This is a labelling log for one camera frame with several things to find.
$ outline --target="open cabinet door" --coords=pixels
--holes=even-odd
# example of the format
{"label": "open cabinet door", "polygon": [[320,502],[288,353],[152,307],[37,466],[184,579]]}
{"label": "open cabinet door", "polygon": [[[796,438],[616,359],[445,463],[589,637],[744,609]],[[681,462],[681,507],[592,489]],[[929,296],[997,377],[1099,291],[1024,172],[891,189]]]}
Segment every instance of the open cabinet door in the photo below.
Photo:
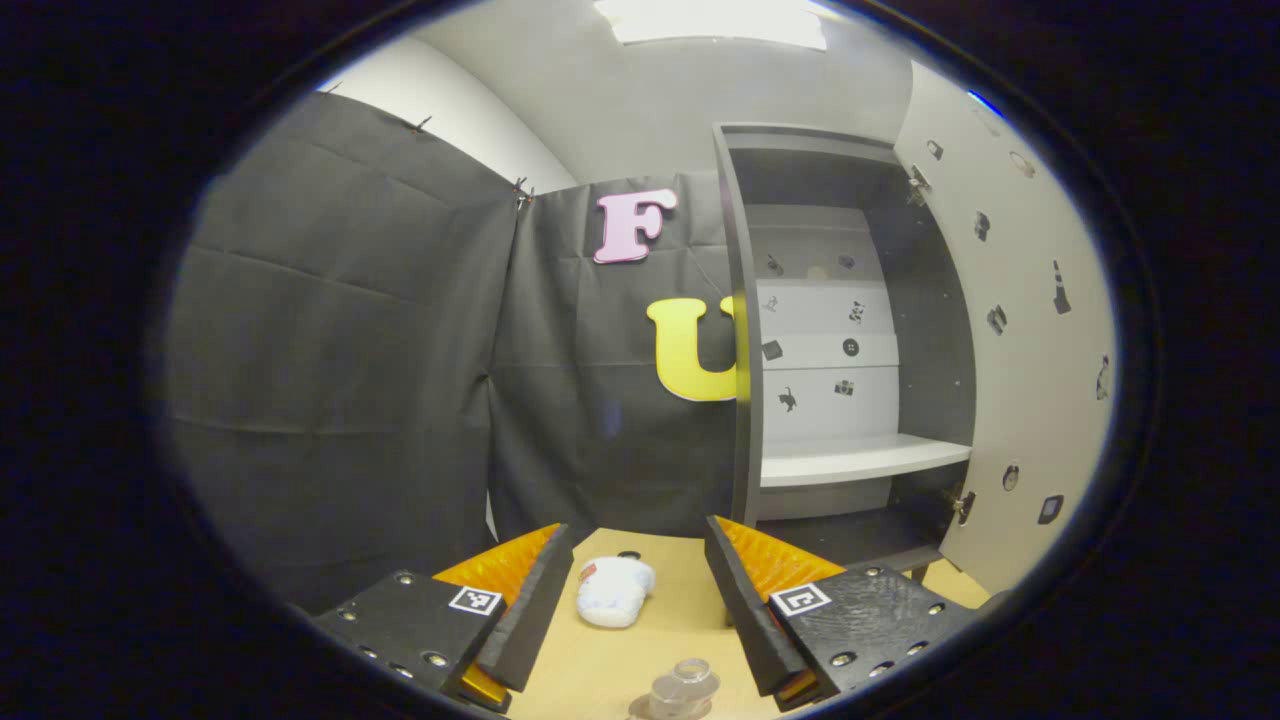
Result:
{"label": "open cabinet door", "polygon": [[913,63],[893,150],[942,229],[969,307],[973,454],[942,555],[996,593],[1070,523],[1092,482],[1117,377],[1112,300],[1070,197],[987,105]]}

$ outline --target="clear plastic cup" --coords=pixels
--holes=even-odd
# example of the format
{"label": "clear plastic cup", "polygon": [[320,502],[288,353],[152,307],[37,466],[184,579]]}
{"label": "clear plastic cup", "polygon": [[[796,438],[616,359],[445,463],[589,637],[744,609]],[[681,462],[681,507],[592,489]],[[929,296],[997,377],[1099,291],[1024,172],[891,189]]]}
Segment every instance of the clear plastic cup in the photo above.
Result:
{"label": "clear plastic cup", "polygon": [[700,657],[681,660],[671,673],[653,682],[649,693],[652,720],[692,720],[710,706],[719,676]]}

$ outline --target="black cloth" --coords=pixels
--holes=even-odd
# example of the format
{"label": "black cloth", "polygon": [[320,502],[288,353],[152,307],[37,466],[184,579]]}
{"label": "black cloth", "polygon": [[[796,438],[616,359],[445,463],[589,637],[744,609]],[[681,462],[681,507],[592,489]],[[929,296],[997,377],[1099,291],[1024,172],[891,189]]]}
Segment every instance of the black cloth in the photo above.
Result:
{"label": "black cloth", "polygon": [[[598,265],[602,195],[671,188],[648,258]],[[511,183],[315,94],[209,188],[166,324],[175,457],[253,575],[311,612],[568,523],[695,537],[727,514],[733,402],[667,392],[650,302],[698,297],[733,363],[714,173]]]}
{"label": "black cloth", "polygon": [[[660,234],[634,263],[598,264],[605,195],[669,188]],[[699,537],[728,515],[735,404],[669,393],[654,364],[649,304],[696,297],[703,368],[733,364],[717,174],[600,182],[521,210],[498,322],[490,404],[494,521],[507,538],[553,521],[575,542],[596,527]]]}
{"label": "black cloth", "polygon": [[246,568],[323,611],[486,546],[511,184],[314,95],[206,193],[174,286],[177,457]]}

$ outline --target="plush toy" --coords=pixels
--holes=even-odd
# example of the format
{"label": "plush toy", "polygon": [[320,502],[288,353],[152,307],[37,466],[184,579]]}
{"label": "plush toy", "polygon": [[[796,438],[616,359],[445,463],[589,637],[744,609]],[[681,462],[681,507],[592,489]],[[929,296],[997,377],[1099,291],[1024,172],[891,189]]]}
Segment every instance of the plush toy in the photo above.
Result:
{"label": "plush toy", "polygon": [[577,579],[577,614],[602,628],[627,628],[636,621],[657,574],[640,562],[639,552],[596,557],[582,565]]}

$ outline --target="cabinet shelf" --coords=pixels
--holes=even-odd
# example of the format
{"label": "cabinet shelf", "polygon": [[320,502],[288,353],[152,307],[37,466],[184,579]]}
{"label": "cabinet shelf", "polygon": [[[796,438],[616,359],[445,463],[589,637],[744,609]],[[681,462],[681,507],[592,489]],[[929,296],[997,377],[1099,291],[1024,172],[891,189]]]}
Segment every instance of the cabinet shelf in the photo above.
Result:
{"label": "cabinet shelf", "polygon": [[969,459],[963,445],[908,434],[771,442],[762,488],[800,488],[928,470]]}

